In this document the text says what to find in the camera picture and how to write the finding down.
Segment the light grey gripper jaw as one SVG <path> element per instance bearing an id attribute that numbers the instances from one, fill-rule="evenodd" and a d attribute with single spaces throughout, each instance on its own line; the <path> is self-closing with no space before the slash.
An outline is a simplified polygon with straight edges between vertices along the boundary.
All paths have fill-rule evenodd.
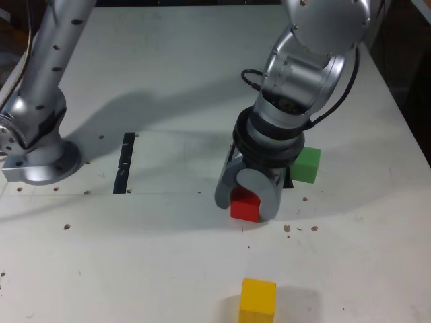
<path id="1" fill-rule="evenodd" d="M 276 218 L 281 203 L 284 181 L 276 184 L 264 174 L 251 169 L 239 171 L 236 175 L 236 181 L 259 198 L 261 221 L 271 221 Z"/>

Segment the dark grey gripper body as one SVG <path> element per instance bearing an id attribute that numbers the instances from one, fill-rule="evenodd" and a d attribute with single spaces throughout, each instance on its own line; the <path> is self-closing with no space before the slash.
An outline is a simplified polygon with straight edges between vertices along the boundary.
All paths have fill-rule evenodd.
<path id="1" fill-rule="evenodd" d="M 259 171 L 264 174 L 267 178 L 279 184 L 280 181 L 284 181 L 286 171 L 282 168 L 266 168 L 264 166 L 257 165 L 249 160 L 247 160 L 243 154 L 240 152 L 235 152 L 231 157 L 231 162 L 234 164 L 239 164 L 240 169 L 251 169 Z"/>

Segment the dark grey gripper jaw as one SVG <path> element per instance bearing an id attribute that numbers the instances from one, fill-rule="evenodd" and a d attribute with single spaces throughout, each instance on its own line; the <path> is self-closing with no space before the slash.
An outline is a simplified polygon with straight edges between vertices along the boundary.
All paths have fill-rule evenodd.
<path id="1" fill-rule="evenodd" d="M 243 168 L 244 163 L 241 159 L 225 163 L 214 194 L 217 207 L 227 209 L 230 206 L 231 192 L 238 186 L 236 175 Z"/>

